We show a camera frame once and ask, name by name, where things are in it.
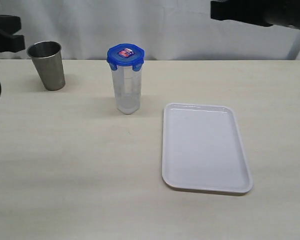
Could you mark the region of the clear tall plastic container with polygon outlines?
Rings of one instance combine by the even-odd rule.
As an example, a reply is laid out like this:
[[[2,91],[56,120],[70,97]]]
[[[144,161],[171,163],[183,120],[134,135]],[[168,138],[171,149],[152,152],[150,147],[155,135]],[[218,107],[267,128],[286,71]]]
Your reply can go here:
[[[118,66],[111,72],[116,108],[131,115],[141,105],[142,69],[134,71],[132,66]]]

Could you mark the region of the blue clip-lock lid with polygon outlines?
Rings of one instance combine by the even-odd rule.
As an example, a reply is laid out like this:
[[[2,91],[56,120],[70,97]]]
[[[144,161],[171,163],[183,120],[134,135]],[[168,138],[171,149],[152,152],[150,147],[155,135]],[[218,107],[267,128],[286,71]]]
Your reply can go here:
[[[144,64],[145,51],[131,43],[121,43],[108,49],[106,61],[112,71],[118,67],[132,67],[139,72]]]

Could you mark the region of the white rectangular plastic tray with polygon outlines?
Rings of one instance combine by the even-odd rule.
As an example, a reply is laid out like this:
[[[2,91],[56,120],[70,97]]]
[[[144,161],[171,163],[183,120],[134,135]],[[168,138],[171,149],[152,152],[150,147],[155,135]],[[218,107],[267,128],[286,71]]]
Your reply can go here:
[[[161,175],[172,189],[247,194],[253,178],[233,110],[221,105],[167,104]]]

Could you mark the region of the stainless steel cup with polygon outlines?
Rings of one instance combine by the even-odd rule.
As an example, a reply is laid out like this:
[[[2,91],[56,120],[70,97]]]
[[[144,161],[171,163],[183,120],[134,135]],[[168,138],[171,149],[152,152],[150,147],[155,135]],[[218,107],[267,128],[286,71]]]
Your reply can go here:
[[[57,91],[66,85],[61,50],[58,42],[40,41],[26,51],[48,91]]]

